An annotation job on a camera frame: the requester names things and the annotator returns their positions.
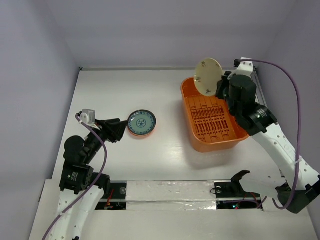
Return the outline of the orange plate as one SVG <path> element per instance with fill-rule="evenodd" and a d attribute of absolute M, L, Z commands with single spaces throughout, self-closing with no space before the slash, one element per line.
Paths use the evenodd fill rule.
<path fill-rule="evenodd" d="M 137 126 L 128 126 L 129 132 L 136 136 L 136 137 L 145 137 L 150 135 L 154 130 L 155 126 L 144 126 L 144 127 L 137 127 Z"/>

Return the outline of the white plate with red marks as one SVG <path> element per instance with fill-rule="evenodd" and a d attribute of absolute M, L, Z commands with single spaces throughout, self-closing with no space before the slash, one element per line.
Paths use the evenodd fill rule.
<path fill-rule="evenodd" d="M 195 67 L 195 88 L 203 96 L 215 96 L 217 83 L 222 79 L 222 75 L 223 69 L 220 63 L 213 58 L 205 58 Z"/>

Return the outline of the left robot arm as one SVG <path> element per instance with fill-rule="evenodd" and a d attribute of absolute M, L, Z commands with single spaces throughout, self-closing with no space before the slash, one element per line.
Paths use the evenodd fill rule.
<path fill-rule="evenodd" d="M 92 125 L 81 120 L 80 114 L 75 118 L 89 134 L 86 138 L 71 136 L 64 144 L 57 220 L 49 233 L 51 240 L 80 240 L 99 201 L 113 195 L 110 176 L 103 173 L 108 158 L 105 143 L 119 142 L 128 125 L 128 121 L 118 118 L 94 120 Z"/>

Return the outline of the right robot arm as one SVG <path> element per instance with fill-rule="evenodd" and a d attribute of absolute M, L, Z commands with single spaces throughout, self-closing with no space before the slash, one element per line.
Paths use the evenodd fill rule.
<path fill-rule="evenodd" d="M 256 91 L 250 76 L 227 71 L 217 83 L 216 96 L 226 102 L 236 123 L 268 153 L 280 174 L 254 176 L 242 170 L 231 178 L 230 190 L 235 196 L 258 193 L 279 201 L 279 209 L 298 214 L 320 195 L 320 174 L 286 138 L 273 113 L 256 102 Z"/>

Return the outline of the orange plastic dish rack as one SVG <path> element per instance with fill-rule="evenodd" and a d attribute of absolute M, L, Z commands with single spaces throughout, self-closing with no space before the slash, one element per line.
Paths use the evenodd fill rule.
<path fill-rule="evenodd" d="M 231 149 L 249 137 L 230 115 L 224 100 L 201 95 L 192 77 L 182 82 L 180 91 L 189 140 L 197 152 Z"/>

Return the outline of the silver taped front bar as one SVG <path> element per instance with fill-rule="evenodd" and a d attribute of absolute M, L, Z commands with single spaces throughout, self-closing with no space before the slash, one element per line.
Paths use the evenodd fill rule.
<path fill-rule="evenodd" d="M 213 181 L 129 181 L 128 211 L 215 211 Z"/>

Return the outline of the aluminium side rail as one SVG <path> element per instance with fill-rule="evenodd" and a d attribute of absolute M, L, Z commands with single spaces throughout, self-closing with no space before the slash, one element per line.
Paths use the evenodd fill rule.
<path fill-rule="evenodd" d="M 258 73 L 257 73 L 257 69 L 256 69 L 255 66 L 253 67 L 253 72 L 251 74 L 251 79 L 252 79 L 252 82 L 256 84 L 255 101 L 258 104 L 267 107 L 268 105 L 267 105 L 267 102 L 266 102 L 266 99 L 265 99 L 265 96 L 264 96 L 264 93 L 263 93 L 263 90 L 262 90 L 262 87 L 261 87 L 261 84 L 260 84 L 260 81 L 259 81 L 259 76 L 258 76 Z"/>

